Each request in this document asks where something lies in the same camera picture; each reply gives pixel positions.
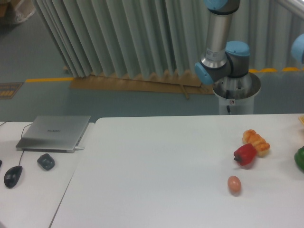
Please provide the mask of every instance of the gray floor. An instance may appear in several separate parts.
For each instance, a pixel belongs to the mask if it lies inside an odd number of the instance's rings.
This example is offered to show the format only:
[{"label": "gray floor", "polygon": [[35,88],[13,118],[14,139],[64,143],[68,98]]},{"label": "gray floor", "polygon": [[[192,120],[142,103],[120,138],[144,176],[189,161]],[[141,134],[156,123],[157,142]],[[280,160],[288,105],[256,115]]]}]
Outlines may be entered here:
[{"label": "gray floor", "polygon": [[[38,14],[16,27],[0,27],[0,83],[67,77],[64,62]],[[255,114],[304,113],[304,72],[257,74],[262,90]],[[70,89],[70,82],[25,83],[11,100],[0,100],[0,121],[31,122],[37,115],[101,117],[217,115],[214,95]]]}]

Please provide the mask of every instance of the computer mouse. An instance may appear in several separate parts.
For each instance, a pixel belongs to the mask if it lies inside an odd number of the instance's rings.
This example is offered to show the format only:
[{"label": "computer mouse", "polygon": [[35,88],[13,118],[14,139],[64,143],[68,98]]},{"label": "computer mouse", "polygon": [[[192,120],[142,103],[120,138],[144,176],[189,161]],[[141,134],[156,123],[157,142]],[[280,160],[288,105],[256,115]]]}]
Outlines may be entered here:
[{"label": "computer mouse", "polygon": [[18,183],[21,173],[21,165],[10,168],[4,175],[5,186],[9,189],[13,188]]},{"label": "computer mouse", "polygon": [[54,159],[48,153],[41,155],[40,158],[38,158],[37,162],[46,171],[49,171],[50,169],[52,169],[55,166]]}]

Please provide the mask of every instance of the egg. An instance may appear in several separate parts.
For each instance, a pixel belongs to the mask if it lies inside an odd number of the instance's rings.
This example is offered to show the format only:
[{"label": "egg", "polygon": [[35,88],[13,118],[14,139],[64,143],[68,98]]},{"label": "egg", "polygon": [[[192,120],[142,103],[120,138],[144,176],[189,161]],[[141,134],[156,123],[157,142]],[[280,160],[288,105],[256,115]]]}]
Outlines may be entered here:
[{"label": "egg", "polygon": [[231,176],[228,178],[228,188],[233,193],[238,193],[241,191],[241,181],[236,176]]}]

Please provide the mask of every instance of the laptop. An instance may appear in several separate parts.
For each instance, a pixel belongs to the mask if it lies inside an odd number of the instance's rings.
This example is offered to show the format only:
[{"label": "laptop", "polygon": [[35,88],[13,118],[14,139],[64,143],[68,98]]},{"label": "laptop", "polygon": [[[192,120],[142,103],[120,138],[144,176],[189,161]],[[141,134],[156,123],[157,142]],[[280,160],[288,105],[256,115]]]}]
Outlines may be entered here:
[{"label": "laptop", "polygon": [[90,116],[38,116],[16,145],[17,150],[74,152]]}]

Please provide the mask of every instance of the green bell pepper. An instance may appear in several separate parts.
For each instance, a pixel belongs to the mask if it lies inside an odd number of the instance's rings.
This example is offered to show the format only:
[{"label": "green bell pepper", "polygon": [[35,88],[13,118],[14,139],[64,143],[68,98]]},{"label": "green bell pepper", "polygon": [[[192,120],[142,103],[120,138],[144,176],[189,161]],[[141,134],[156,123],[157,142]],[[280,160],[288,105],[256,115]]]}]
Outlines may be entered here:
[{"label": "green bell pepper", "polygon": [[295,153],[294,160],[298,167],[304,171],[304,146]]}]

